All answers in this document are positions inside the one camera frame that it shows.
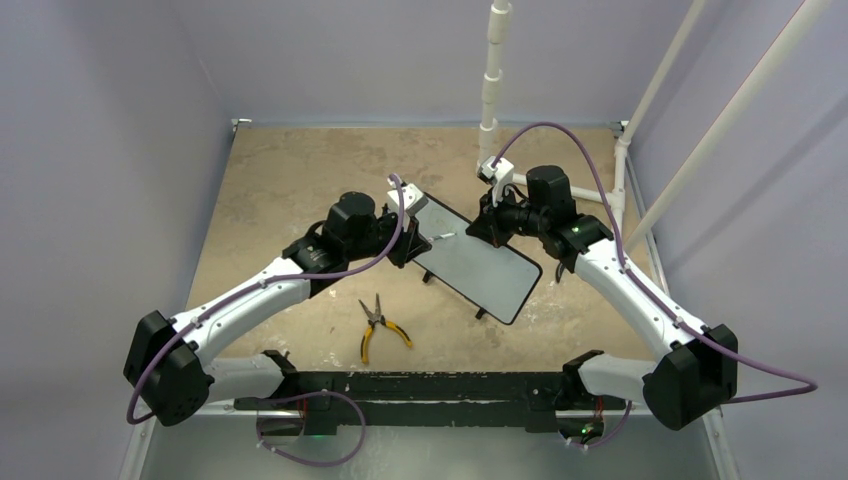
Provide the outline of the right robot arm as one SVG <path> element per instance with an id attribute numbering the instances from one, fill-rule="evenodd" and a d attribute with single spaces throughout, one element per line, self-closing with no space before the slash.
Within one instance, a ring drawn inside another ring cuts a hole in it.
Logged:
<path id="1" fill-rule="evenodd" d="M 597 397 L 617 397 L 647 406 L 662 425 L 680 430 L 736 395 L 736 335 L 724 325 L 707 326 L 648 285 L 619 252 L 615 234 L 578 212 L 560 167 L 533 168 L 526 194 L 513 190 L 506 161 L 488 160 L 477 175 L 490 189 L 467 235 L 495 248 L 514 236 L 538 239 L 561 270 L 599 292 L 653 353 L 653 360 L 637 361 L 594 350 L 566 363 L 559 403 L 584 407 Z"/>

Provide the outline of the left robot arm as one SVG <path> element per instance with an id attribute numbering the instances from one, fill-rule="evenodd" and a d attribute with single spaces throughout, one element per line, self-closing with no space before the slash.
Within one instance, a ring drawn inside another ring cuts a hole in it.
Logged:
<path id="1" fill-rule="evenodd" d="M 235 340 L 277 313 L 315 297 L 382 260 L 398 268 L 430 250 L 416 218 L 427 196 L 408 184 L 387 194 L 381 210 L 361 192 L 346 192 L 325 219 L 286 247 L 259 273 L 216 299 L 172 317 L 153 310 L 137 323 L 123 375 L 133 392 L 126 420 L 156 418 L 173 426 L 201 406 L 227 397 L 258 397 L 284 409 L 298 382 L 278 354 L 218 361 Z"/>

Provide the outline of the black-framed whiteboard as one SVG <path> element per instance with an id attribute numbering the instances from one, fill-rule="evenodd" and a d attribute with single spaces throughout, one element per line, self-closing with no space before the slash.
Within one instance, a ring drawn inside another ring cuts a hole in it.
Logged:
<path id="1" fill-rule="evenodd" d="M 476 317 L 487 314 L 511 325 L 542 277 L 542 266 L 511 246 L 494 248 L 469 237 L 470 221 L 428 194 L 429 202 L 415 217 L 428 237 L 455 232 L 432 243 L 432 250 L 414 262 L 429 279 L 438 279 L 477 307 Z"/>

